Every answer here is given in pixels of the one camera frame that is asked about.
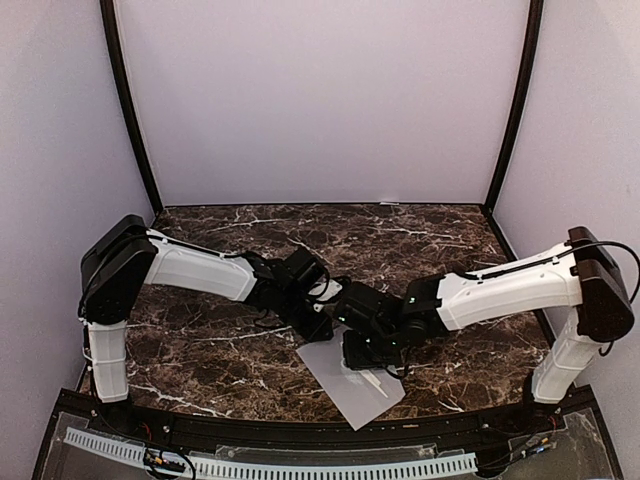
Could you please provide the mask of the grey envelope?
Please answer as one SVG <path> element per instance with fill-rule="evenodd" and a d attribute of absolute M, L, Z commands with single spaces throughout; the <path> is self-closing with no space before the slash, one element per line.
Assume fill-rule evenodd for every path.
<path fill-rule="evenodd" d="M 363 379 L 360 371 L 344 365 L 342 337 L 347 330 L 350 329 L 339 326 L 331 340 L 302 345 L 296 353 L 347 423 L 357 431 L 397 405 L 406 393 L 401 381 L 385 370 L 369 370 L 390 394 L 389 398 L 384 398 Z"/>

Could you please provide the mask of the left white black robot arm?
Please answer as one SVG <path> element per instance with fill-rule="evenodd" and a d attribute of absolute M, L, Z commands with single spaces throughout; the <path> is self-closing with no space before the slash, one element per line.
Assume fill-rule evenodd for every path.
<path fill-rule="evenodd" d="M 275 314 L 305 341 L 332 338 L 326 304 L 343 287 L 304 247 L 285 259 L 257 253 L 225 254 L 168 237 L 127 215 L 81 259 L 77 316 L 85 328 L 95 391 L 105 403 L 103 421 L 120 436 L 141 427 L 140 412 L 125 400 L 126 330 L 146 285 L 213 294 Z"/>

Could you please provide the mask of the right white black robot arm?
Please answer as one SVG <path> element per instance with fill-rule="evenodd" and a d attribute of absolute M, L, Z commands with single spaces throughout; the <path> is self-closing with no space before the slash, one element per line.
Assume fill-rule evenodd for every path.
<path fill-rule="evenodd" d="M 617 245 L 579 226 L 569 230 L 565 242 L 540 254 L 483 270 L 418 278 L 401 297 L 353 282 L 334 310 L 347 328 L 344 365 L 354 371 L 388 369 L 402 378 L 410 351 L 429 340 L 485 320 L 566 307 L 565 325 L 534 369 L 527 398 L 510 413 L 511 426 L 530 434 L 601 348 L 634 326 L 635 295 L 607 251 Z"/>

